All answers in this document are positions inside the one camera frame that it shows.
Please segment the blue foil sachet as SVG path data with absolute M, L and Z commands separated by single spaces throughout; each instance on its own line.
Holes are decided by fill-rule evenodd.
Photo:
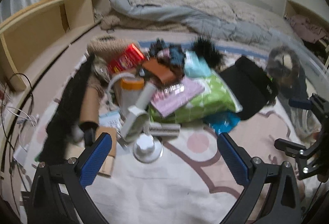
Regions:
M 208 125 L 218 136 L 221 133 L 229 133 L 240 122 L 237 113 L 230 111 L 217 112 L 204 117 L 204 123 Z

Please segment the clear plastic storage bin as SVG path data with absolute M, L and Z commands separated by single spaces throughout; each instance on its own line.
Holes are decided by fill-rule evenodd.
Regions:
M 289 99 L 306 100 L 313 94 L 328 100 L 328 68 L 301 41 L 271 29 L 266 71 L 278 86 L 278 99 L 297 137 L 308 140 L 320 131 L 320 122 L 305 109 L 288 105 Z

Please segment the black sun visor cap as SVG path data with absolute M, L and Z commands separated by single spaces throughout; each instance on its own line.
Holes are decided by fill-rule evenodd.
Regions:
M 243 107 L 238 113 L 241 120 L 250 119 L 278 95 L 278 87 L 267 73 L 245 56 L 219 75 Z

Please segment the cardboard tube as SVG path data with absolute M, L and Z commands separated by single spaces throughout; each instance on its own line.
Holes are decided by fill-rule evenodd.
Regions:
M 82 131 L 96 129 L 99 125 L 99 93 L 96 88 L 87 86 L 82 100 L 79 128 Z

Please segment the green white dotted pack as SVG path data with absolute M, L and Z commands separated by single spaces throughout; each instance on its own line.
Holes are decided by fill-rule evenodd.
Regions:
M 159 123 L 182 124 L 202 119 L 216 112 L 239 113 L 243 110 L 243 106 L 226 82 L 214 70 L 209 77 L 196 78 L 194 81 L 204 87 L 201 94 L 165 118 L 154 107 L 149 106 L 150 119 Z

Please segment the pink clothes pile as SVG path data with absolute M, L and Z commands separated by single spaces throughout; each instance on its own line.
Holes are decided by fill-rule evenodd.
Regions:
M 311 22 L 308 17 L 303 15 L 293 15 L 287 19 L 293 31 L 303 40 L 310 43 L 328 37 L 328 32 L 323 28 Z

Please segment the pink notebook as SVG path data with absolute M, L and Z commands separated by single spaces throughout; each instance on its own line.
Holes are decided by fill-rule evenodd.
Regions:
M 165 118 L 202 94 L 204 89 L 201 83 L 185 76 L 179 83 L 157 90 L 151 104 Z

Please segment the teal tissue pack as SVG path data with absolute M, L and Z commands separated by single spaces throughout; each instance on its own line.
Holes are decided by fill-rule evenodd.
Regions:
M 211 75 L 211 69 L 203 57 L 198 57 L 193 51 L 186 51 L 184 73 L 189 78 L 207 78 Z

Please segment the right beige quilted pillow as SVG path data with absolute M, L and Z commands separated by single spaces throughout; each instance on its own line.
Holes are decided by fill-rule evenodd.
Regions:
M 263 8 L 245 2 L 231 2 L 232 10 L 241 21 L 250 22 L 266 30 L 275 29 L 287 36 L 294 36 L 295 32 L 290 24 L 281 16 Z

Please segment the black feather pom pom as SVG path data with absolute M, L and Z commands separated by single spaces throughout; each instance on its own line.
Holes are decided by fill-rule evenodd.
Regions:
M 191 50 L 198 57 L 203 58 L 209 68 L 219 70 L 224 64 L 225 55 L 218 50 L 210 36 L 197 36 L 192 43 Z

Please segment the brown leather pouch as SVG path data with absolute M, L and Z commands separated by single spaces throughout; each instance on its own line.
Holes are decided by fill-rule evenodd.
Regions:
M 179 78 L 170 70 L 170 68 L 159 63 L 155 58 L 150 58 L 143 62 L 142 67 L 153 74 L 164 86 L 179 81 Z

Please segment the red snack box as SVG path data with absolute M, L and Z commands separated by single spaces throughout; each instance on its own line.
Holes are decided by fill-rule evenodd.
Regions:
M 108 70 L 111 74 L 116 74 L 135 68 L 145 60 L 145 56 L 134 43 L 131 43 L 123 53 L 111 60 Z

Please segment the blue scrunchie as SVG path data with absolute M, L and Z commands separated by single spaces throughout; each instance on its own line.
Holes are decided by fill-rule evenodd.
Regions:
M 178 77 L 184 76 L 186 54 L 180 44 L 167 44 L 163 39 L 158 38 L 156 42 L 151 43 L 148 55 L 169 68 Z

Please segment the grey blue duvet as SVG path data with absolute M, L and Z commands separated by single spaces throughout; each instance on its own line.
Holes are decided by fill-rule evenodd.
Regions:
M 285 42 L 289 41 L 297 45 L 303 44 L 302 40 L 297 38 L 296 35 L 285 35 L 274 28 L 267 31 L 247 21 L 229 23 L 191 7 L 132 6 L 128 0 L 110 0 L 110 3 L 116 12 L 131 19 L 180 23 L 193 29 L 198 34 L 208 35 L 220 40 L 269 47 L 272 38 L 275 36 Z

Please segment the left beige quilted pillow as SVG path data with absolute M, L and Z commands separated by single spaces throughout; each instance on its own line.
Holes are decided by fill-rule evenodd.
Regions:
M 233 9 L 224 0 L 128 0 L 134 6 L 183 6 L 215 16 L 227 22 L 235 22 Z

